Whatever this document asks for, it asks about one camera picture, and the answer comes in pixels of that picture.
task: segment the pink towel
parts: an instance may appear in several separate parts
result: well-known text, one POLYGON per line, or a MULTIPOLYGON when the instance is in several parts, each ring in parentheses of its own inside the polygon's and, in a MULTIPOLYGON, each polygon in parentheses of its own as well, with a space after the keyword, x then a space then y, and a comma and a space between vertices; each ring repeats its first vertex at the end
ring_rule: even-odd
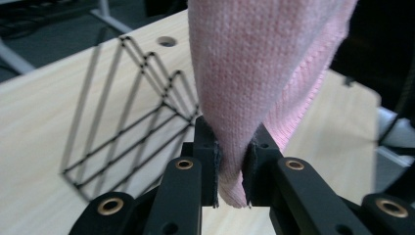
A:
POLYGON ((347 34, 355 0, 189 0, 201 109, 223 159, 219 194, 247 205, 244 154, 260 123, 284 150, 347 34))

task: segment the black wire rack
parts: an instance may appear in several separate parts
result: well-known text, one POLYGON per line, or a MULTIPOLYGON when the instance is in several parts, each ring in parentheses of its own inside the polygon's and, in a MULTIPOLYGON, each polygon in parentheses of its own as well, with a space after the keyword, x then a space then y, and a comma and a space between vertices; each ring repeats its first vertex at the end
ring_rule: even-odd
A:
POLYGON ((87 201, 111 191, 139 196, 157 186, 199 113, 185 73, 168 73, 157 53, 145 54, 129 36, 118 38, 99 91, 92 86, 94 74, 102 72, 98 64, 107 31, 101 30, 92 53, 61 165, 64 179, 87 201), (114 84, 125 79, 117 72, 128 70, 125 61, 134 65, 134 74, 126 89, 117 92, 124 97, 114 98, 114 84), (90 101, 91 93, 99 93, 95 101, 90 101), (119 114, 107 112, 109 106, 117 106, 119 114))

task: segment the wire rack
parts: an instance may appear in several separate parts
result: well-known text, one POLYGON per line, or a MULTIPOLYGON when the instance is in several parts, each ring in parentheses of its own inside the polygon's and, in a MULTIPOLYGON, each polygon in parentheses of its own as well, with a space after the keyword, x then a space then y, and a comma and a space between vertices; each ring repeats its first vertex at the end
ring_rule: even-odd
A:
POLYGON ((107 33, 101 30, 93 50, 61 166, 87 201, 111 191, 139 196, 157 186, 199 113, 185 73, 168 73, 158 54, 144 53, 133 38, 119 37, 112 59, 101 60, 107 33))

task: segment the floor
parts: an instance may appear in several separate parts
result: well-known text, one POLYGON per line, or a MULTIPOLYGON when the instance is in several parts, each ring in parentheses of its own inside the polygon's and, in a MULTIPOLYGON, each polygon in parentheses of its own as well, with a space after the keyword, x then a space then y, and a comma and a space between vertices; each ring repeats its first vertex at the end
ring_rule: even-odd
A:
MULTIPOLYGON (((94 45, 98 31, 105 24, 89 14, 89 10, 96 5, 91 2, 93 1, 78 0, 72 5, 62 3, 58 6, 59 14, 54 13, 54 9, 18 10, 22 16, 15 17, 13 25, 24 24, 28 21, 37 21, 40 25, 34 29, 28 29, 25 32, 26 36, 21 36, 21 33, 0 35, 8 47, 36 68, 46 66, 94 45)), ((146 18, 143 0, 111 1, 111 14, 132 28, 138 28, 152 21, 146 18)), ((5 20, 4 16, 0 17, 0 29, 9 25, 10 18, 5 20)), ((0 61, 0 82, 16 75, 4 62, 0 61)))

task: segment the gray floor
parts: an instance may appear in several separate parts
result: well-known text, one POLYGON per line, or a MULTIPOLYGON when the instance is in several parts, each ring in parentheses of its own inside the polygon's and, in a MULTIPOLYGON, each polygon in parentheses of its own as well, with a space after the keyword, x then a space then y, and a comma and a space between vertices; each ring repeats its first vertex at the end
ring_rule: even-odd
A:
MULTIPOLYGON (((111 7, 111 13, 132 28, 152 21, 146 19, 143 0, 117 0, 115 6, 111 7)), ((50 22, 29 36, 19 39, 5 38, 4 42, 28 62, 40 68, 93 46, 98 31, 103 26, 104 23, 85 11, 72 18, 50 22)), ((16 75, 0 61, 0 82, 16 75)))

